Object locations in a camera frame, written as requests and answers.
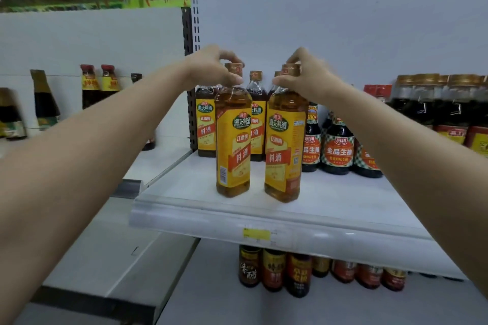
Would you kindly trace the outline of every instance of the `person's left hand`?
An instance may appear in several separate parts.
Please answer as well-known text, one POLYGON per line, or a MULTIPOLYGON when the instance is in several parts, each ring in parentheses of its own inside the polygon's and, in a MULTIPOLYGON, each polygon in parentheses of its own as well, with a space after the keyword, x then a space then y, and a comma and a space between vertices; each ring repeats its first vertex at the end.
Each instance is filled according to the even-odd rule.
POLYGON ((242 84, 242 77, 230 73, 220 63, 221 59, 243 64, 233 51, 223 51, 218 45, 207 45, 187 56, 181 63, 186 70, 184 89, 192 90, 197 85, 222 84, 232 86, 242 84))

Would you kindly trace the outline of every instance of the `amber liquid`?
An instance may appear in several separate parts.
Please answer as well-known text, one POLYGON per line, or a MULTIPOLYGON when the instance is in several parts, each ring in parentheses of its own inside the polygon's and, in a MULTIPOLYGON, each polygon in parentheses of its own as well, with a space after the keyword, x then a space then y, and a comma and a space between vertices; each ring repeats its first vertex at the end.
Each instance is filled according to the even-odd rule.
MULTIPOLYGON (((237 87, 222 88, 215 97, 215 113, 223 113, 228 109, 245 109, 251 108, 252 99, 247 90, 237 87)), ((217 137, 215 137, 215 146, 218 149, 217 137)), ((219 179, 219 167, 216 166, 217 180, 219 179)), ((248 180, 241 185, 227 187, 216 182, 217 192, 225 197, 232 198, 249 190, 251 181, 248 180)))
MULTIPOLYGON (((268 100, 268 94, 266 93, 266 90, 261 86, 261 83, 259 81, 258 82, 255 81, 253 85, 249 85, 247 87, 247 91, 251 95, 253 101, 256 100, 256 101, 267 102, 268 100)), ((262 162, 266 160, 265 146, 266 146, 266 140, 263 141, 263 149, 261 154, 251 154, 252 162, 262 162)))
MULTIPOLYGON (((308 100, 303 98, 300 94, 296 93, 295 91, 284 91, 274 93, 269 99, 269 110, 283 110, 287 112, 304 112, 305 114, 308 111, 308 100)), ((286 190, 289 190, 289 181, 286 182, 286 190)), ((265 192, 271 195, 273 198, 278 199, 280 202, 291 202, 298 198, 300 194, 300 187, 291 190, 290 192, 283 192, 281 190, 277 190, 272 186, 269 186, 265 183, 265 192)))
MULTIPOLYGON (((215 87, 205 87, 198 88, 195 92, 196 99, 215 99, 217 94, 217 88, 215 87)), ((215 158, 215 150, 198 150, 199 157, 210 157, 215 158)))

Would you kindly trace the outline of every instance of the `lower shelf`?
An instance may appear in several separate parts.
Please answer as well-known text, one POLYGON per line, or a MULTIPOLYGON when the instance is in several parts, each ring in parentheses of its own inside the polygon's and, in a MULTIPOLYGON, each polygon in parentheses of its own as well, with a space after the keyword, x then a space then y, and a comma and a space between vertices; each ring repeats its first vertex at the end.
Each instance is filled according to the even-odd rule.
POLYGON ((248 289, 237 278, 238 253, 237 244, 202 239, 158 324, 481 325, 488 318, 486 299, 471 282, 419 274, 409 275, 398 293, 341 284, 330 275, 312 277, 301 299, 284 289, 270 293, 261 284, 248 289))

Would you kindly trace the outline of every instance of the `forearm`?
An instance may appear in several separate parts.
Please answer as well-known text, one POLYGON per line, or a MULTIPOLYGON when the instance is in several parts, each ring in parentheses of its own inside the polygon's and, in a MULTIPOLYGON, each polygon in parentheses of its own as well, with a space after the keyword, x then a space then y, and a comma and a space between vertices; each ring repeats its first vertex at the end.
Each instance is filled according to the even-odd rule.
POLYGON ((0 161, 0 323, 3 311, 15 314, 12 307, 29 299, 115 190, 180 95, 181 67, 147 76, 0 161))
POLYGON ((341 83, 324 102, 344 119, 413 213, 488 296, 488 161, 341 83))

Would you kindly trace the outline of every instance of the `barcode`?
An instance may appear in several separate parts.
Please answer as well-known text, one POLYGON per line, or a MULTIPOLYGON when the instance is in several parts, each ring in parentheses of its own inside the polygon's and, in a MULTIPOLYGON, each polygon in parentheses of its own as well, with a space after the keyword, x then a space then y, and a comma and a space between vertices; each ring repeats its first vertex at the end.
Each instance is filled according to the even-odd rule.
POLYGON ((220 182, 227 185, 227 168, 220 166, 220 182))

